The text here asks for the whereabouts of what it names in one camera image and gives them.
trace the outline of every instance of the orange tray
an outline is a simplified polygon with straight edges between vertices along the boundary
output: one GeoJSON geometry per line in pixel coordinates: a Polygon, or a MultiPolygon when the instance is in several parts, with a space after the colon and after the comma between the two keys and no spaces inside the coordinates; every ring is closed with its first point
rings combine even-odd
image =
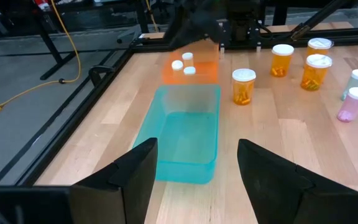
{"type": "Polygon", "coordinates": [[[200,40],[171,52],[162,69],[164,84],[217,84],[219,65],[219,45],[212,40],[200,40]],[[181,55],[193,53],[193,63],[196,68],[194,75],[174,75],[172,62],[182,60],[181,55]]]}

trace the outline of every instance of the teal plastic bin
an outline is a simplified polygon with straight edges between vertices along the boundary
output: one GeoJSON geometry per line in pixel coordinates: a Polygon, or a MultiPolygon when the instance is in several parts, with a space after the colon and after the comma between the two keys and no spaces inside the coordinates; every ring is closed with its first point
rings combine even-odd
{"type": "Polygon", "coordinates": [[[158,139],[156,180],[206,184],[218,153],[218,85],[164,85],[155,93],[135,146],[158,139]]]}

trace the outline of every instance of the plastic tray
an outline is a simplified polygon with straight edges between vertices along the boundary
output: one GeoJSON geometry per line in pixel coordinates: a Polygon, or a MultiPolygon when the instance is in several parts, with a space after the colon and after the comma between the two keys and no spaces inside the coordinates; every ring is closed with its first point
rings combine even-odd
{"type": "Polygon", "coordinates": [[[155,93],[135,146],[158,139],[156,180],[206,184],[218,151],[218,85],[166,85],[155,93]]]}
{"type": "Polygon", "coordinates": [[[218,84],[219,46],[212,40],[200,40],[186,47],[171,52],[162,70],[164,84],[191,85],[191,84],[218,84]],[[181,60],[186,52],[193,53],[193,63],[196,68],[195,75],[174,75],[172,62],[181,60]]]}

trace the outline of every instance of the concrete floor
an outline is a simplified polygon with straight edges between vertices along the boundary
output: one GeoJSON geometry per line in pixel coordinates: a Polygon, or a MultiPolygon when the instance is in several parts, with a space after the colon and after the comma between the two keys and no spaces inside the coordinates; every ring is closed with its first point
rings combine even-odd
{"type": "MultiPolygon", "coordinates": [[[[292,12],[288,16],[287,24],[304,22],[312,15],[313,12],[292,12]]],[[[272,16],[267,16],[267,24],[271,19],[272,16]]],[[[358,27],[358,11],[338,11],[326,21],[349,21],[354,27],[358,27]]],[[[111,49],[124,47],[131,41],[131,37],[128,37],[124,40],[126,44],[118,45],[116,39],[119,33],[119,30],[94,30],[72,33],[72,37],[78,50],[111,49]]],[[[52,39],[59,51],[72,50],[64,35],[52,35],[52,39]]],[[[40,52],[48,52],[48,49],[39,37],[0,40],[0,54],[40,52]]],[[[45,86],[14,100],[0,112],[0,171],[81,83],[87,76],[89,68],[98,64],[105,55],[107,55],[107,52],[80,54],[83,75],[78,82],[45,86]]],[[[120,53],[116,54],[106,62],[106,65],[112,65],[119,55],[120,53]]],[[[39,77],[54,63],[51,55],[0,57],[0,103],[28,88],[43,83],[39,80],[39,77]]],[[[49,80],[75,78],[77,72],[77,62],[73,58],[49,80]]],[[[52,136],[88,95],[92,87],[89,82],[82,89],[80,94],[31,146],[25,156],[11,169],[0,184],[12,184],[20,177],[46,143],[51,140],[52,136]]]]}

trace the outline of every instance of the wooden table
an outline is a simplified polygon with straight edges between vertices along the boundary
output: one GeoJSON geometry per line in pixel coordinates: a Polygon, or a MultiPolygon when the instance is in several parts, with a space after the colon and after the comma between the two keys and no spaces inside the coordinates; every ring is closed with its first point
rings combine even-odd
{"type": "MultiPolygon", "coordinates": [[[[351,123],[336,119],[351,70],[358,68],[358,46],[331,49],[334,65],[316,92],[300,88],[305,53],[295,49],[284,78],[269,74],[269,49],[225,54],[219,68],[222,96],[214,179],[206,185],[156,182],[146,223],[257,223],[237,165],[240,138],[358,190],[358,118],[351,123]],[[257,73],[247,106],[232,102],[231,73],[237,68],[257,73]]],[[[130,150],[162,84],[159,71],[166,56],[135,54],[37,184],[73,184],[130,150]]]]}

